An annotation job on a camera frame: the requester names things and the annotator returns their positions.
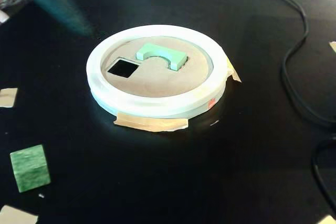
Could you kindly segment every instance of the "square cutout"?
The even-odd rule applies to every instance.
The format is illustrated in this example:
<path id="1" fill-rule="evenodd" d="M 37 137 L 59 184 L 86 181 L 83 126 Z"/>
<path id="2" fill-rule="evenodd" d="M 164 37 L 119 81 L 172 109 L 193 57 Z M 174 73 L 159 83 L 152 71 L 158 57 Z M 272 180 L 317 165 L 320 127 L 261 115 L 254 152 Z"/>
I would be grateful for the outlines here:
<path id="1" fill-rule="evenodd" d="M 128 78 L 131 76 L 134 71 L 138 68 L 139 65 L 119 59 L 109 70 L 108 73 L 115 74 L 116 76 L 121 76 Z"/>

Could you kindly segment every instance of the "black surface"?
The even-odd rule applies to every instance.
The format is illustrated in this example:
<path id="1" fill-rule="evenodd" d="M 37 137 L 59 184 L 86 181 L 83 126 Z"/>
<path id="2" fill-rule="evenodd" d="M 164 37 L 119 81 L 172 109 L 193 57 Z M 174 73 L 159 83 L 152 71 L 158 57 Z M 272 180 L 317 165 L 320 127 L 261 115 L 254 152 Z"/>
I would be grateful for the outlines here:
<path id="1" fill-rule="evenodd" d="M 309 168 L 313 147 L 330 132 L 293 110 L 279 78 L 281 57 L 302 32 L 286 4 L 76 1 L 97 36 L 72 34 L 34 4 L 0 27 L 0 87 L 19 88 L 15 107 L 0 109 L 0 206 L 37 214 L 38 223 L 317 223 L 331 213 Z M 328 42 L 336 39 L 336 0 L 298 1 L 311 34 L 289 72 L 307 102 L 333 115 L 335 53 Z M 114 126 L 90 94 L 91 50 L 146 24 L 212 37 L 243 80 L 230 78 L 219 103 L 187 130 Z M 20 194 L 9 154 L 37 144 L 44 145 L 52 183 Z M 333 157 L 323 172 L 331 188 Z"/>

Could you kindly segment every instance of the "white ring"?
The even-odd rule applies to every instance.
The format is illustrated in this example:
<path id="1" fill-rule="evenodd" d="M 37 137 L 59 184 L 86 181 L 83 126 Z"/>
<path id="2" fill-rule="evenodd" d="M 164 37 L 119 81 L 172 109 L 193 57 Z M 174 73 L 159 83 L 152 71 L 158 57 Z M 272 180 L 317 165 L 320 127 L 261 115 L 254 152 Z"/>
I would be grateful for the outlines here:
<path id="1" fill-rule="evenodd" d="M 183 39 L 201 47 L 211 58 L 213 71 L 197 88 L 171 97 L 141 97 L 128 94 L 112 86 L 101 72 L 104 59 L 110 52 L 127 41 L 153 36 Z M 217 98 L 215 102 L 219 100 L 224 92 L 228 74 L 226 55 L 219 44 L 197 31 L 171 25 L 134 27 L 108 37 L 90 54 L 86 71 L 91 93 L 105 110 L 114 115 L 123 112 L 150 118 L 176 118 L 181 115 L 192 118 L 205 112 L 207 109 L 200 112 L 197 108 L 209 103 L 213 98 Z"/>

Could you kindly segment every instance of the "black cord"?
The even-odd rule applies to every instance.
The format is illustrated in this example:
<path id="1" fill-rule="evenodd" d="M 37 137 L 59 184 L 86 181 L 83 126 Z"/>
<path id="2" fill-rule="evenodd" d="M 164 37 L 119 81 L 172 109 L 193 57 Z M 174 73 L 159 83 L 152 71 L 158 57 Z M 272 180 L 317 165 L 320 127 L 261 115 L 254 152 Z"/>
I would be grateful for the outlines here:
<path id="1" fill-rule="evenodd" d="M 335 127 L 336 120 L 332 118 L 326 118 L 319 113 L 317 113 L 314 109 L 312 109 L 299 95 L 297 90 L 294 88 L 292 81 L 289 78 L 288 71 L 287 71 L 287 62 L 305 43 L 308 33 L 309 33 L 309 25 L 306 16 L 305 10 L 302 8 L 300 4 L 298 4 L 295 0 L 283 0 L 292 6 L 299 14 L 303 22 L 303 36 L 291 47 L 287 53 L 285 54 L 284 58 L 282 59 L 281 68 L 280 68 L 280 75 L 281 80 L 284 84 L 285 91 L 290 99 L 290 101 L 295 105 L 298 106 L 298 109 L 303 109 L 307 115 L 310 115 L 310 120 L 328 127 Z"/>
<path id="2" fill-rule="evenodd" d="M 293 47 L 291 47 L 287 53 L 285 54 L 284 58 L 282 59 L 281 68 L 280 68 L 280 75 L 281 80 L 284 84 L 285 91 L 287 93 L 287 96 L 289 97 L 290 101 L 296 106 L 298 109 L 303 109 L 307 114 L 311 117 L 310 120 L 313 120 L 314 122 L 322 125 L 322 126 L 328 126 L 328 127 L 336 127 L 336 120 L 324 117 L 317 113 L 315 110 L 313 110 L 299 95 L 297 90 L 294 88 L 287 72 L 287 62 L 305 43 L 308 33 L 309 33 L 309 25 L 307 21 L 307 16 L 305 10 L 302 8 L 300 4 L 298 4 L 295 0 L 283 0 L 286 3 L 288 3 L 291 7 L 293 7 L 299 14 L 303 22 L 303 35 L 302 37 L 294 44 Z M 311 169 L 312 173 L 316 179 L 316 182 L 324 195 L 325 199 L 329 203 L 331 209 L 334 211 L 334 214 L 336 215 L 336 202 L 332 198 L 330 192 L 328 191 L 326 185 L 323 182 L 323 179 L 321 177 L 319 166 L 317 163 L 317 158 L 319 153 L 328 148 L 331 147 L 333 144 L 336 145 L 336 136 L 333 135 L 333 137 L 330 140 L 321 142 L 316 149 L 314 149 L 312 159 L 311 159 Z"/>
<path id="3" fill-rule="evenodd" d="M 317 158 L 319 153 L 322 150 L 325 150 L 327 148 L 330 147 L 336 147 L 336 135 L 332 136 L 331 139 L 326 140 L 326 141 L 322 141 L 313 151 L 312 157 L 311 157 L 311 170 L 312 173 L 314 175 L 314 178 L 322 192 L 322 194 L 324 195 L 326 201 L 329 203 L 329 206 L 331 207 L 331 209 L 333 210 L 334 214 L 336 215 L 336 202 L 333 199 L 333 197 L 331 196 L 329 190 L 327 189 L 321 174 L 320 174 L 320 170 L 319 170 L 319 166 L 317 163 Z"/>

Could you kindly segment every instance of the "light green block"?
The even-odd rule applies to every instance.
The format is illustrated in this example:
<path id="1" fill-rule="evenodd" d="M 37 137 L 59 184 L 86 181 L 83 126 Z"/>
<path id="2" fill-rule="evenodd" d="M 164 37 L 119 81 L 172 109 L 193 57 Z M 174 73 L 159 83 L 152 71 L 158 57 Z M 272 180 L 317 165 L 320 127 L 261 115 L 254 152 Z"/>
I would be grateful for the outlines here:
<path id="1" fill-rule="evenodd" d="M 10 156 L 20 193 L 50 183 L 47 161 L 42 145 L 12 152 Z"/>
<path id="2" fill-rule="evenodd" d="M 136 56 L 138 60 L 145 60 L 150 57 L 165 58 L 169 62 L 169 68 L 175 71 L 178 71 L 187 61 L 185 52 L 161 47 L 152 43 L 143 45 L 143 47 L 136 53 Z"/>

